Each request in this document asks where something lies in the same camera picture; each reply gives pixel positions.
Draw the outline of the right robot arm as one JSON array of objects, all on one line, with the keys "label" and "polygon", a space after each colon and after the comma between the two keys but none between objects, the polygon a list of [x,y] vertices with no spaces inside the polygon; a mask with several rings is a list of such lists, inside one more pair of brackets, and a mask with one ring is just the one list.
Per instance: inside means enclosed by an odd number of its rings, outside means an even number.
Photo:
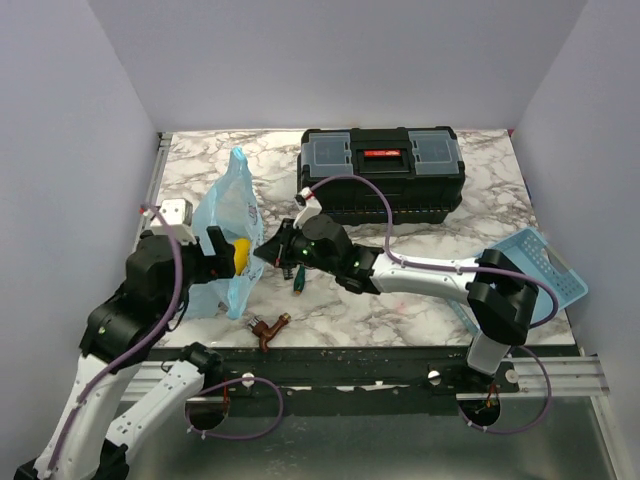
[{"label": "right robot arm", "polygon": [[498,250],[451,261],[401,256],[352,242],[324,214],[301,227],[283,220],[254,254],[282,270],[302,265],[331,274],[354,294],[411,293],[468,306],[479,332],[459,371],[462,384],[474,392],[493,384],[509,350],[525,343],[539,293],[535,281]]}]

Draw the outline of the yellow fake lemon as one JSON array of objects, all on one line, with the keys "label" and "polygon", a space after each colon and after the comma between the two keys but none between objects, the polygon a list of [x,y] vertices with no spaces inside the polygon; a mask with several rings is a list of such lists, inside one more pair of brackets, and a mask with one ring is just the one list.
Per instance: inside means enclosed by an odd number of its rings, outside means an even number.
[{"label": "yellow fake lemon", "polygon": [[240,276],[249,264],[251,242],[247,238],[238,238],[233,242],[235,275]]}]

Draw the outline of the light blue plastic bag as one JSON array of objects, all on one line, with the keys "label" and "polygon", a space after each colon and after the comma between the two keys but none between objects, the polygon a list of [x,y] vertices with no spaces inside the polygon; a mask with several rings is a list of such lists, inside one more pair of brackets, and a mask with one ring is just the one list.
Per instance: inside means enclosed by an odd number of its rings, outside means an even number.
[{"label": "light blue plastic bag", "polygon": [[246,246],[246,266],[231,279],[194,285],[189,290],[188,320],[211,318],[220,307],[230,319],[242,317],[251,291],[260,279],[264,262],[253,256],[264,241],[264,225],[253,191],[248,159],[241,148],[231,150],[226,172],[207,191],[193,214],[193,232],[199,237],[206,255],[216,253],[207,229],[218,227],[227,243]]}]

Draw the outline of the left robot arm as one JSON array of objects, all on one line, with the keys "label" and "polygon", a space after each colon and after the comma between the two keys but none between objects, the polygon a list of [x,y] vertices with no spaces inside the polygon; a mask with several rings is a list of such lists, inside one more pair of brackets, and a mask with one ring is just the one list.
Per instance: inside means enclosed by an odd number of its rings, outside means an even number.
[{"label": "left robot arm", "polygon": [[200,241],[144,232],[125,263],[125,279],[88,317],[71,394],[42,453],[19,466],[17,479],[124,479],[141,444],[190,396],[214,393],[222,358],[194,342],[184,347],[159,385],[122,415],[129,383],[151,349],[187,304],[194,284],[229,279],[234,247],[218,227],[206,230],[214,251]]}]

